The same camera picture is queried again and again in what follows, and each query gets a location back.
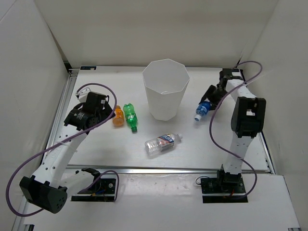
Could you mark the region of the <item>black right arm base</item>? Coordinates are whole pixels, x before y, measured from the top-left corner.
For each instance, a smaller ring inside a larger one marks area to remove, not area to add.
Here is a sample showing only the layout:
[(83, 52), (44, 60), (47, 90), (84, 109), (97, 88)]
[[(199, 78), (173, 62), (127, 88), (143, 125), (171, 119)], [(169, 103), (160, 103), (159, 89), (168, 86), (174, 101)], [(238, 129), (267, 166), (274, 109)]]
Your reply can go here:
[(200, 176), (195, 183), (201, 186), (203, 204), (248, 203), (243, 179), (236, 186), (219, 186), (217, 178)]

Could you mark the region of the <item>blue label Pocari bottle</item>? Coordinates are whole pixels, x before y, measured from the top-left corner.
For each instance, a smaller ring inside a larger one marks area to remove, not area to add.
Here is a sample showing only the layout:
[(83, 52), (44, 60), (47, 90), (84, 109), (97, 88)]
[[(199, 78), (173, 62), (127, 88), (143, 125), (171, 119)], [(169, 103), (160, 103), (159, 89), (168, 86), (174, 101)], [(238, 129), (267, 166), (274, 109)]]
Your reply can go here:
[(195, 121), (200, 121), (207, 113), (210, 111), (211, 103), (208, 101), (204, 101), (200, 103), (195, 111)]

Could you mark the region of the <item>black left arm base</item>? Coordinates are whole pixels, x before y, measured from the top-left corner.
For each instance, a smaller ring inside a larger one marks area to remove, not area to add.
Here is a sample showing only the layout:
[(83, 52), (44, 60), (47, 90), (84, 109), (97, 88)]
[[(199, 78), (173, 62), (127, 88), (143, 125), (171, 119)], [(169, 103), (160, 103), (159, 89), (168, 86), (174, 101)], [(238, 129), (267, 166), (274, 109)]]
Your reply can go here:
[(71, 196), (72, 202), (115, 202), (118, 177), (106, 174), (91, 188)]

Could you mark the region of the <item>orange juice bottle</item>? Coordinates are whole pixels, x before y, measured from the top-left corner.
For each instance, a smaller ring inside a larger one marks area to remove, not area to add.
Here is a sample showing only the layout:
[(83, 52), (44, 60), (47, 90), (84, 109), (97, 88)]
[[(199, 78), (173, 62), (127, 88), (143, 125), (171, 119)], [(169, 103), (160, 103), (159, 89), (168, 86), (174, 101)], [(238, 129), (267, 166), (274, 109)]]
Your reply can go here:
[(119, 105), (115, 108), (115, 117), (113, 118), (113, 125), (116, 128), (119, 128), (124, 125), (124, 113)]

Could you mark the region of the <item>green plastic soda bottle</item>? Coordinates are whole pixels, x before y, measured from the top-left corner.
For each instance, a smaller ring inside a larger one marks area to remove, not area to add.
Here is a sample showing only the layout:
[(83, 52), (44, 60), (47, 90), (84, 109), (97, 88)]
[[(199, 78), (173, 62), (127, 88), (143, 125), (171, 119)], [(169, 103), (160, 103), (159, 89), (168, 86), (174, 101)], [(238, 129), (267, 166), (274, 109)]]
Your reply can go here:
[(130, 127), (133, 133), (136, 133), (138, 131), (137, 130), (138, 119), (135, 113), (134, 106), (131, 103), (125, 104), (123, 110), (127, 125)]

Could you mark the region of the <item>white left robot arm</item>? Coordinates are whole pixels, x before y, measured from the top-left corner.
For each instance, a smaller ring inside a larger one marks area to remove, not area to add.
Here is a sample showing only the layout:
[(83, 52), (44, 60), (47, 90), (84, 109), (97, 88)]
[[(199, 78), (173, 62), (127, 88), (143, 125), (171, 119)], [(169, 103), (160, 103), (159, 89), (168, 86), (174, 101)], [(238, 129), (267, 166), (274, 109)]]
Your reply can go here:
[(100, 172), (93, 168), (83, 168), (73, 176), (62, 176), (78, 146), (89, 134), (89, 129), (115, 114), (109, 105), (109, 97), (104, 94), (82, 90), (77, 104), (64, 120), (57, 147), (47, 154), (41, 166), (19, 183), (26, 200), (51, 213), (58, 213), (68, 197), (87, 189), (91, 193), (101, 187)]

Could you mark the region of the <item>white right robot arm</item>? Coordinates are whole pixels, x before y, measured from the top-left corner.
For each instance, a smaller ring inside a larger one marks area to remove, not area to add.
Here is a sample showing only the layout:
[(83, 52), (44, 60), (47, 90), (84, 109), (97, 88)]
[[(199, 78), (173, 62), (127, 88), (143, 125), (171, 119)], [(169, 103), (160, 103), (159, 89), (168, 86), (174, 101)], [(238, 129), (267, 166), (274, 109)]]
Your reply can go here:
[(216, 187), (221, 192), (234, 192), (242, 178), (242, 164), (252, 140), (263, 130), (266, 100), (252, 94), (244, 84), (239, 69), (223, 68), (219, 83), (209, 86), (196, 109), (195, 120), (199, 121), (209, 111), (214, 111), (221, 99), (230, 95), (235, 101), (231, 117), (233, 131), (230, 155), (217, 172)]

